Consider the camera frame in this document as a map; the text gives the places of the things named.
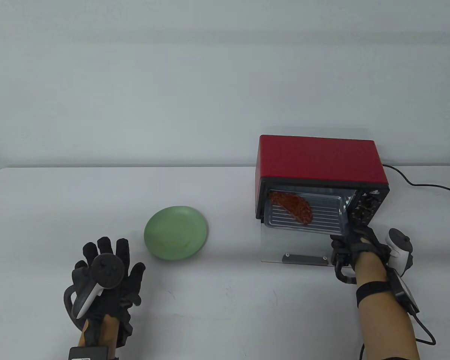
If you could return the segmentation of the person's right hand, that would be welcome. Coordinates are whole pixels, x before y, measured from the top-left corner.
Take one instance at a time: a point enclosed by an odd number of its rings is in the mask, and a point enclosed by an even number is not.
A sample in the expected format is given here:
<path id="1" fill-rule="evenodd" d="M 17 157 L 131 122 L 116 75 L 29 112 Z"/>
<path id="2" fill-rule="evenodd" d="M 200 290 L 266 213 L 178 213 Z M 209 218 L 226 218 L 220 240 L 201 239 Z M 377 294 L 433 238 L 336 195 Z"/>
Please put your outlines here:
<path id="1" fill-rule="evenodd" d="M 344 275 L 342 268 L 350 266 L 354 270 L 362 253 L 376 255 L 383 266 L 390 259 L 390 248 L 380 243 L 373 229 L 367 226 L 349 226 L 346 235 L 332 235 L 331 240 L 331 264 L 337 279 L 345 284 L 357 284 L 356 278 Z"/>

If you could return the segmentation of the person's left hand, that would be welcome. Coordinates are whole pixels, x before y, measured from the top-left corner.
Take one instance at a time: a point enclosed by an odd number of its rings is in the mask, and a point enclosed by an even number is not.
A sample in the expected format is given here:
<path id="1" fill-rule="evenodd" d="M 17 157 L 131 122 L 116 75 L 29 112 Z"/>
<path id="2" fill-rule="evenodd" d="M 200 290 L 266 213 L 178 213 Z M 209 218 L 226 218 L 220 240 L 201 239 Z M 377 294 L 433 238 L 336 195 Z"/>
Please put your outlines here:
<path id="1" fill-rule="evenodd" d="M 130 267 L 129 242 L 117 240 L 115 250 L 110 238 L 88 242 L 82 249 L 84 259 L 75 264 L 72 285 L 63 296 L 67 314 L 82 331 L 83 345 L 104 347 L 102 337 L 106 317 L 117 320 L 115 347 L 123 347 L 132 334 L 129 309 L 141 305 L 141 283 L 146 266 Z"/>

